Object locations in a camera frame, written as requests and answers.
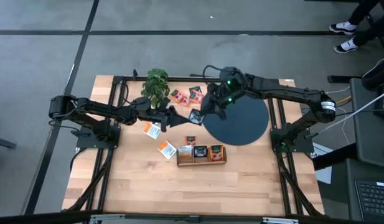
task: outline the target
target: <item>wooden tabletop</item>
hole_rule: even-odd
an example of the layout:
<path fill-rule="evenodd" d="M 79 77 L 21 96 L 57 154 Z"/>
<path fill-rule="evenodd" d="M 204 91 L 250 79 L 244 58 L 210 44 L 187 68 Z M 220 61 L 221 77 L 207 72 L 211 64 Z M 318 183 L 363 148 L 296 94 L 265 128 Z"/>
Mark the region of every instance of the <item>wooden tabletop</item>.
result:
<path fill-rule="evenodd" d="M 107 103 L 113 76 L 98 75 L 91 100 Z M 294 86 L 293 80 L 280 80 L 282 85 Z M 128 81 L 131 101 L 140 97 L 143 82 Z M 192 86 L 205 83 L 169 82 L 169 88 L 189 92 Z M 188 116 L 192 108 L 171 101 L 178 113 Z M 298 103 L 284 101 L 287 122 L 301 117 Z M 277 121 L 280 118 L 274 100 Z M 228 162 L 217 166 L 177 167 L 176 157 L 167 160 L 157 147 L 165 140 L 173 146 L 184 145 L 185 136 L 197 136 L 198 145 L 223 144 L 214 139 L 204 126 L 183 124 L 168 128 L 157 140 L 143 133 L 144 121 L 132 126 L 121 125 L 121 139 L 115 149 L 106 193 L 104 211 L 117 213 L 166 213 L 199 215 L 283 216 L 278 165 L 266 132 L 246 146 L 225 145 Z M 74 162 L 63 208 L 68 208 L 81 196 L 91 181 L 96 149 L 87 149 Z M 298 184 L 315 208 L 323 211 L 314 166 L 304 154 L 294 153 Z M 295 213 L 293 191 L 289 187 L 291 208 Z M 95 192 L 93 208 L 97 207 L 100 186 Z"/>

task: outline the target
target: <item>black round platform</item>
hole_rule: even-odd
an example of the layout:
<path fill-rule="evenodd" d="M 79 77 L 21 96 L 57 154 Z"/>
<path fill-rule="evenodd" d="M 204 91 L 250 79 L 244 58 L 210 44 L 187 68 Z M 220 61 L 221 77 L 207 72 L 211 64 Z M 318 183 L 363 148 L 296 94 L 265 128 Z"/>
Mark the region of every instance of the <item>black round platform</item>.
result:
<path fill-rule="evenodd" d="M 202 106 L 207 103 L 204 98 Z M 217 140 L 234 146 L 252 143 L 260 138 L 269 121 L 268 109 L 263 100 L 243 96 L 225 109 L 227 119 L 221 121 L 216 114 L 207 114 L 203 124 Z"/>

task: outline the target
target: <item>white sneaker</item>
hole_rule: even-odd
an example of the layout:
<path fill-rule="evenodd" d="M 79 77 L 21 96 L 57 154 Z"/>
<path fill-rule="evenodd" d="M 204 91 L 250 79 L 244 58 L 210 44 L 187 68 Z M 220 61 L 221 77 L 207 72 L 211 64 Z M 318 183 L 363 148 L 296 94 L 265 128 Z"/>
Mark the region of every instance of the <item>white sneaker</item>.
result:
<path fill-rule="evenodd" d="M 354 39 L 350 39 L 338 46 L 334 47 L 334 51 L 338 54 L 345 54 L 354 50 L 357 50 L 359 47 L 354 44 Z"/>
<path fill-rule="evenodd" d="M 344 33 L 345 35 L 352 35 L 356 31 L 358 26 L 352 25 L 350 22 L 340 22 L 338 24 L 332 24 L 329 29 L 335 33 Z"/>

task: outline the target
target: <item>wooden box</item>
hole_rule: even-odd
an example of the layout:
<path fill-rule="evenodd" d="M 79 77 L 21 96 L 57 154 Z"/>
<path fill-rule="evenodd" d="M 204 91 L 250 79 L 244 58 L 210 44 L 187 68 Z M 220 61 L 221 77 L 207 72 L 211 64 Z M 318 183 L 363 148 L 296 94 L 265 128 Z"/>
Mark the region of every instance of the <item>wooden box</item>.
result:
<path fill-rule="evenodd" d="M 223 147 L 223 161 L 213 161 L 210 162 L 210 158 L 207 152 L 207 157 L 194 157 L 194 152 L 192 151 L 191 157 L 180 157 L 177 150 L 177 166 L 202 166 L 202 165 L 220 165 L 227 163 L 227 149 Z"/>

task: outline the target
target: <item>green plant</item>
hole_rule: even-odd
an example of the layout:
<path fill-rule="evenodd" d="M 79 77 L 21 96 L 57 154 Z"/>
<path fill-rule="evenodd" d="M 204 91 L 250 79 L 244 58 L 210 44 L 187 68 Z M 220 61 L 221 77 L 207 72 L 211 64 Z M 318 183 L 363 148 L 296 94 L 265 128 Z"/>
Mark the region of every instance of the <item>green plant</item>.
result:
<path fill-rule="evenodd" d="M 144 90 L 141 94 L 148 97 L 153 106 L 157 106 L 164 96 L 169 94 L 167 80 L 168 74 L 163 69 L 154 68 L 148 71 L 148 80 L 143 83 Z"/>

